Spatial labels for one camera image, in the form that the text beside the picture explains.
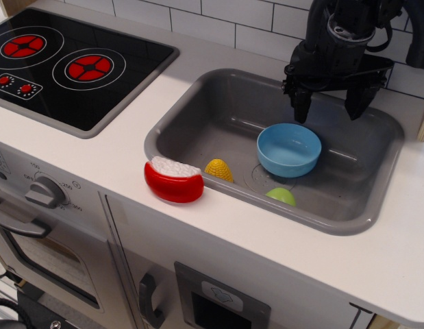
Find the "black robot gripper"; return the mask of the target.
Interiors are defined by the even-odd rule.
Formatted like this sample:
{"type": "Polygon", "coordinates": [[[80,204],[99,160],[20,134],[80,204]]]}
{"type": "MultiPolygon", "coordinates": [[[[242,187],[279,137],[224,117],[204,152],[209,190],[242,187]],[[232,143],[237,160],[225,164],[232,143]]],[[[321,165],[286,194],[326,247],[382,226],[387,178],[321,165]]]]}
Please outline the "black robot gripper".
{"type": "Polygon", "coordinates": [[[294,96],[295,120],[305,123],[312,103],[312,92],[347,90],[345,109],[351,120],[359,119],[377,92],[386,83],[394,62],[375,56],[377,48],[366,53],[375,35],[375,26],[357,16],[325,14],[314,50],[304,40],[295,49],[284,69],[282,89],[294,96]]]}

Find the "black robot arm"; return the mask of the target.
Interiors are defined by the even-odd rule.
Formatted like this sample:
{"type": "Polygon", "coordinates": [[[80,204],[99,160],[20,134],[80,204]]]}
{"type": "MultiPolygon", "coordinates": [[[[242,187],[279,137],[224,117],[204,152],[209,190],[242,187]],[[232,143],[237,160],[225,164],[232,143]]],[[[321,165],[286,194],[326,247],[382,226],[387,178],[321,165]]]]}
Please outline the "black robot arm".
{"type": "Polygon", "coordinates": [[[305,39],[285,67],[283,92],[289,95],[295,120],[304,123],[312,94],[346,92],[345,108],[358,119],[386,83],[392,60],[377,56],[388,46],[370,46],[377,29],[392,37],[390,22],[401,14],[402,1],[314,1],[305,39]]]}

